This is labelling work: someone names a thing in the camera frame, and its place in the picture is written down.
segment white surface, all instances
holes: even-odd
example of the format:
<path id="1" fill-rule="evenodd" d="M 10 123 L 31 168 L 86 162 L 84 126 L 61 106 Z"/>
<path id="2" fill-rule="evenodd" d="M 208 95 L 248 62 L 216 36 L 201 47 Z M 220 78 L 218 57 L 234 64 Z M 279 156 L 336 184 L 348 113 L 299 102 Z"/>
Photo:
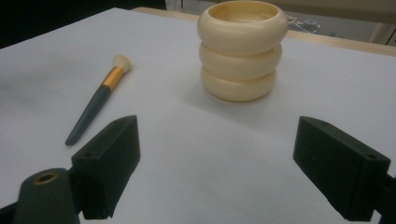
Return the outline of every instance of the white surface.
<path id="1" fill-rule="evenodd" d="M 395 58 L 285 39 L 272 92 L 237 104 L 202 87 L 199 44 L 195 22 L 112 9 L 1 49 L 0 207 L 26 177 L 70 168 L 110 121 L 135 114 L 142 158 L 115 216 L 82 223 L 348 223 L 292 159 L 298 118 L 329 121 L 395 161 Z M 66 147 L 116 54 L 133 71 Z"/>

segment makeup brush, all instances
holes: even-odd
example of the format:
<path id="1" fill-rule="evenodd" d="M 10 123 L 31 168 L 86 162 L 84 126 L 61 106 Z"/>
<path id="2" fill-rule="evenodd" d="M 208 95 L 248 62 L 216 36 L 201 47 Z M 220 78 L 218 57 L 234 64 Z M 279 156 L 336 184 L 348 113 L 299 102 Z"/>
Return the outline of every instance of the makeup brush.
<path id="1" fill-rule="evenodd" d="M 78 141 L 90 125 L 93 118 L 105 104 L 111 92 L 116 88 L 122 76 L 131 70 L 131 68 L 131 62 L 125 56 L 117 55 L 114 57 L 113 69 L 111 69 L 105 80 L 102 82 L 102 85 L 97 89 L 87 107 L 84 109 L 84 112 L 82 112 L 81 117 L 79 117 L 76 126 L 67 137 L 65 142 L 67 146 L 73 146 Z"/>

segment brush bristles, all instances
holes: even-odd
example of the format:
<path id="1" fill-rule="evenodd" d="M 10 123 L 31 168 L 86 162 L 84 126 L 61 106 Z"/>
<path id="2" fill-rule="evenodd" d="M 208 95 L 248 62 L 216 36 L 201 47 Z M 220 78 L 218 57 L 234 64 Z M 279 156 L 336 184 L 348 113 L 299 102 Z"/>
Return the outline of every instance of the brush bristles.
<path id="1" fill-rule="evenodd" d="M 121 67 L 123 72 L 126 73 L 132 68 L 129 59 L 123 55 L 116 55 L 113 59 L 113 67 Z"/>

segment brush handle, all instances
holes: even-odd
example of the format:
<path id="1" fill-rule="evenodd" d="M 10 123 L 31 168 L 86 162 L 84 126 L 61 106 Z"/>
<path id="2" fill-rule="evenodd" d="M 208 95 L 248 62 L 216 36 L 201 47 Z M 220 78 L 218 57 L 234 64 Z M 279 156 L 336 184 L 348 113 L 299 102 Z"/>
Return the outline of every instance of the brush handle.
<path id="1" fill-rule="evenodd" d="M 105 104 L 110 94 L 111 89 L 107 85 L 101 85 L 98 88 L 98 90 L 88 103 L 87 107 L 84 109 L 84 112 L 82 112 L 81 117 L 79 117 L 76 126 L 67 137 L 67 140 L 65 142 L 67 146 L 73 146 L 78 141 L 78 139 L 91 124 L 93 118 L 95 118 L 99 110 Z"/>

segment cream-colored pot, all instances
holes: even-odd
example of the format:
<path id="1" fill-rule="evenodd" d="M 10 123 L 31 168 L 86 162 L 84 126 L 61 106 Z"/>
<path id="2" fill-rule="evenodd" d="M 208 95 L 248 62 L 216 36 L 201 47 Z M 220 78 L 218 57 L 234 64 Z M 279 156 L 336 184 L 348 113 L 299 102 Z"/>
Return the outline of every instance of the cream-colored pot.
<path id="1" fill-rule="evenodd" d="M 274 48 L 287 31 L 288 19 L 282 9 L 260 1 L 216 4 L 198 20 L 198 35 L 207 47 L 238 56 Z"/>
<path id="2" fill-rule="evenodd" d="M 264 96 L 276 81 L 276 70 L 248 81 L 231 81 L 216 77 L 202 67 L 201 80 L 213 95 L 227 101 L 250 101 Z"/>
<path id="3" fill-rule="evenodd" d="M 280 44 L 261 54 L 232 56 L 220 54 L 201 44 L 199 56 L 202 65 L 218 77 L 230 80 L 251 80 L 273 71 L 282 57 Z"/>

